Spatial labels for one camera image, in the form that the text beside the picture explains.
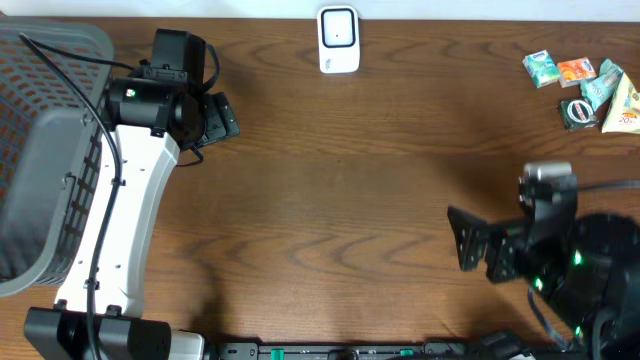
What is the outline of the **green white round tin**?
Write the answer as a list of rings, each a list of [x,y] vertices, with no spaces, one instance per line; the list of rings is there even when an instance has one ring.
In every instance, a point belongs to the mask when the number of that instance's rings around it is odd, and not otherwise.
[[[559,112],[568,131],[592,128],[598,124],[598,118],[591,105],[585,99],[564,100],[559,103]]]

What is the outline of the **white blue snack bag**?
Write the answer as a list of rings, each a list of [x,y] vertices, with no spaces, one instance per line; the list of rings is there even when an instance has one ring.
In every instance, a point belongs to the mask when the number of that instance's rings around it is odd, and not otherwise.
[[[639,92],[626,73],[613,95],[601,132],[639,134]]]

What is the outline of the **teal snack packet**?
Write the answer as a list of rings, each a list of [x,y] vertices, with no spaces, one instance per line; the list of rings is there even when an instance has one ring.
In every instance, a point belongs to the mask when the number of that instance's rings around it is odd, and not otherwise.
[[[624,71],[617,64],[606,59],[597,78],[580,83],[581,94],[593,111],[613,96],[623,75]]]

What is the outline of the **orange Kleenex tissue pack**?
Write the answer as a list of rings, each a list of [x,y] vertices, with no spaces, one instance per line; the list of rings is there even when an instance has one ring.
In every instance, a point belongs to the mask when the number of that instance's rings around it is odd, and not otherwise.
[[[582,80],[591,80],[597,73],[587,57],[559,62],[557,69],[560,72],[560,85],[562,88],[579,85]]]

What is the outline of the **teal Kleenex tissue pack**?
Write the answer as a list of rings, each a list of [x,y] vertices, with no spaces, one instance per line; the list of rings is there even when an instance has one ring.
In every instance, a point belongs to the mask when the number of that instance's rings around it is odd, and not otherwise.
[[[526,55],[522,63],[537,88],[558,82],[560,79],[560,71],[547,50]]]

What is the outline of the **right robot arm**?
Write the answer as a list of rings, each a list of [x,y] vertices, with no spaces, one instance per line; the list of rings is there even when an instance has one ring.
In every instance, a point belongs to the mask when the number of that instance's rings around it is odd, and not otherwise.
[[[639,225],[614,213],[578,216],[582,192],[573,174],[519,184],[520,219],[489,223],[456,207],[447,218],[463,271],[486,264],[493,284],[522,278],[573,331],[564,350],[591,359],[639,356]]]

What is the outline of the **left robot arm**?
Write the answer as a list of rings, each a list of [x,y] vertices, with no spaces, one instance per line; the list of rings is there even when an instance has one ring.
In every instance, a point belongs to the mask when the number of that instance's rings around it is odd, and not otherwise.
[[[158,207],[184,151],[239,134],[215,76],[215,48],[160,29],[152,55],[113,80],[92,117],[103,154],[86,227],[52,308],[31,308],[24,334],[46,359],[211,359],[201,334],[146,320],[144,279]]]

